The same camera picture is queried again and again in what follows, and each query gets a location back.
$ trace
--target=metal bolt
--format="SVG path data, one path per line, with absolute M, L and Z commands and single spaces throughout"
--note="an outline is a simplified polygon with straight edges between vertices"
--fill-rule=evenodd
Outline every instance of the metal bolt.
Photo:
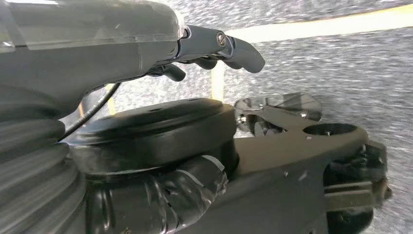
M 217 42 L 218 42 L 219 46 L 225 47 L 225 44 L 226 44 L 226 36 L 225 36 L 225 34 L 224 34 L 223 32 L 219 32 L 219 33 L 217 34 Z
M 244 116 L 244 115 L 238 116 L 237 122 L 239 124 L 244 124 L 246 122 L 246 116 Z
M 301 113 L 300 113 L 300 116 L 303 117 L 303 118 L 307 117 L 307 115 L 308 115 L 308 114 L 307 114 L 306 112 L 301 112 Z

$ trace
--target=black metal bracket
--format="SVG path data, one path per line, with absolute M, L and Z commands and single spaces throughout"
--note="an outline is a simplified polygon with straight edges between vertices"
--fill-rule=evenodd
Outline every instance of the black metal bracket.
M 235 109 L 254 137 L 235 139 L 227 193 L 182 233 L 358 234 L 391 196 L 385 146 L 354 125 L 319 123 L 310 95 L 244 98 Z

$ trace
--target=clear plastic piece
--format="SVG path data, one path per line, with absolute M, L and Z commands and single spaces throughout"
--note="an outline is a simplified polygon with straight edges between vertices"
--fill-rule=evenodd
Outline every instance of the clear plastic piece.
M 185 28 L 180 14 L 159 1 L 3 1 L 31 50 L 176 41 Z
M 0 53 L 13 52 L 15 49 L 6 27 L 0 21 Z
M 243 121 L 244 111 L 259 110 L 271 106 L 288 111 L 289 113 L 313 121 L 320 121 L 322 117 L 321 104 L 306 93 L 290 93 L 284 95 L 269 95 L 262 97 L 243 98 L 238 100 L 234 107 L 238 127 L 249 132 L 247 123 Z

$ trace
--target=round black pad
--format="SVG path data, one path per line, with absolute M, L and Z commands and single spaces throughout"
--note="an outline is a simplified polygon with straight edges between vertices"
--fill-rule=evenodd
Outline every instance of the round black pad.
M 122 174 L 210 152 L 232 140 L 235 131 L 232 106 L 193 98 L 104 117 L 82 128 L 69 144 L 83 172 Z

